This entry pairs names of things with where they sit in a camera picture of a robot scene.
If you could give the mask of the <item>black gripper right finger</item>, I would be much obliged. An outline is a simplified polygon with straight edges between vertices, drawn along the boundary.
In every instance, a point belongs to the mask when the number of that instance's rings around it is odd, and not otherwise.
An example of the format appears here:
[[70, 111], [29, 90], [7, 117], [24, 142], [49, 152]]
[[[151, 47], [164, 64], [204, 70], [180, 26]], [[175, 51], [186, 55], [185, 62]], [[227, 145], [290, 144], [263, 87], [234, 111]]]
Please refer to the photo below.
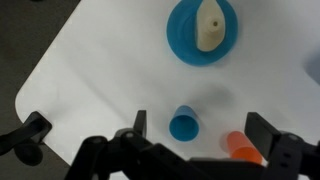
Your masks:
[[244, 132], [266, 160], [281, 137], [281, 133], [257, 112], [247, 113]]

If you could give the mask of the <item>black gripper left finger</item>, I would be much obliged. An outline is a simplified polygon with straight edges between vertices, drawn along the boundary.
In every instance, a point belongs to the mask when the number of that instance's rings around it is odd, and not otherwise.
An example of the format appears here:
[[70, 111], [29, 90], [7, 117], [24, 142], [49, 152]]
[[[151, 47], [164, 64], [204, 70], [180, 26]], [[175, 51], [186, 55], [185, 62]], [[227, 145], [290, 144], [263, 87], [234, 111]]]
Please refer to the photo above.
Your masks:
[[147, 132], [147, 111], [146, 110], [139, 110], [137, 112], [133, 129], [142, 137], [146, 136], [146, 132]]

